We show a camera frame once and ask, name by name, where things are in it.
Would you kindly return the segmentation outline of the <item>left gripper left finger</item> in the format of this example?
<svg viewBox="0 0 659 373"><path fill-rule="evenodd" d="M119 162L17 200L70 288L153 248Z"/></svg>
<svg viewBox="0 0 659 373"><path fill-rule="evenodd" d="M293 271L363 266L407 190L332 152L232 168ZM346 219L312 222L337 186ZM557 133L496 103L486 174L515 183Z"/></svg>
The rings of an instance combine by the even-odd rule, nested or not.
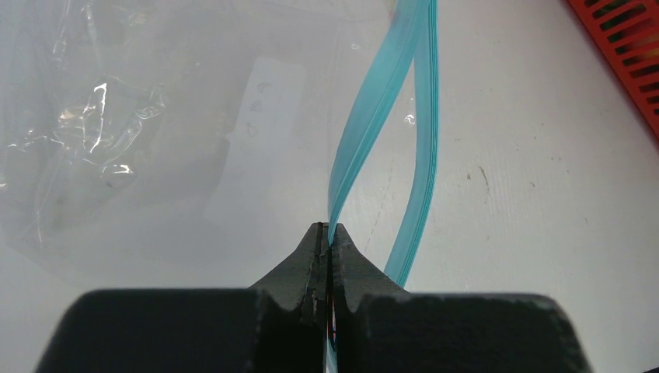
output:
<svg viewBox="0 0 659 373"><path fill-rule="evenodd" d="M251 287L267 292L301 324L327 327L330 247L327 223L311 224L293 252Z"/></svg>

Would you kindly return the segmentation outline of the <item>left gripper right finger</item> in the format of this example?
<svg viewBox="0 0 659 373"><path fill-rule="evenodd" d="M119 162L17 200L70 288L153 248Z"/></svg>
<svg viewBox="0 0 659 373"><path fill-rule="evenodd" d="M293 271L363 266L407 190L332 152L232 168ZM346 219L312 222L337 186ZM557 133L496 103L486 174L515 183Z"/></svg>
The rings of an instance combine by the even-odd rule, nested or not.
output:
<svg viewBox="0 0 659 373"><path fill-rule="evenodd" d="M333 240L328 252L329 325L331 337L340 340L349 334L351 318L365 295L402 295L406 290L359 251L344 225L336 225L328 236Z"/></svg>

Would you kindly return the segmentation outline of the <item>clear zip top bag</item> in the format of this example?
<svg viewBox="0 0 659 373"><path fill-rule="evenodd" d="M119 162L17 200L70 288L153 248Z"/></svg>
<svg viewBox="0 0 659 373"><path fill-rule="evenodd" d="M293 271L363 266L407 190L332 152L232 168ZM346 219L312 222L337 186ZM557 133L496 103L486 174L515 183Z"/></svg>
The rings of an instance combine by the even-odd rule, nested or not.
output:
<svg viewBox="0 0 659 373"><path fill-rule="evenodd" d="M434 6L3 1L2 241L88 286L245 280L330 216L357 88Z"/></svg>

